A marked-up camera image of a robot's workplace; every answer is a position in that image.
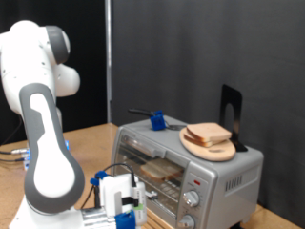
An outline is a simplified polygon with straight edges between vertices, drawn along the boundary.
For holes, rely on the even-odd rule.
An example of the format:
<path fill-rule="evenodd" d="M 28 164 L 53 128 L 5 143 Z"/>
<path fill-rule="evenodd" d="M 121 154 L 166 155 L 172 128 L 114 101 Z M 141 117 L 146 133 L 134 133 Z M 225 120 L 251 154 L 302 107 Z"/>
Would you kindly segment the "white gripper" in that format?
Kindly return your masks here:
<path fill-rule="evenodd" d="M 146 197 L 158 199 L 157 192 L 145 192 L 145 184 L 132 174 L 103 177 L 99 188 L 101 205 L 116 229 L 141 229 L 147 222 Z"/>

